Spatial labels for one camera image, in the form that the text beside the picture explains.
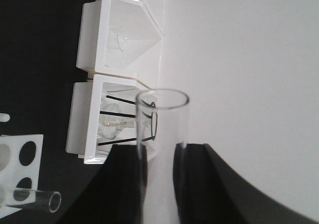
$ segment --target clear glass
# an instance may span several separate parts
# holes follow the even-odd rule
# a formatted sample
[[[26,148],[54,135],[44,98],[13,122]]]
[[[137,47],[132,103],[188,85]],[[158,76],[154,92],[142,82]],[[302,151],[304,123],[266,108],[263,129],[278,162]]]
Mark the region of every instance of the clear glass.
[[[60,208],[60,204],[59,192],[0,186],[0,208],[7,206],[54,213]]]
[[[189,97],[170,89],[137,96],[137,154],[140,169],[141,223],[180,223],[173,181],[183,184],[183,161],[174,160],[186,147]]]

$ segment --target white wall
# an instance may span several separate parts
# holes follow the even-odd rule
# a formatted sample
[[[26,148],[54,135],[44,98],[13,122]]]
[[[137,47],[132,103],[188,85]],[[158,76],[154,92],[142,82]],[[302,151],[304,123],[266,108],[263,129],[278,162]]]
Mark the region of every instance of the white wall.
[[[319,0],[166,0],[160,86],[189,141],[319,221]]]

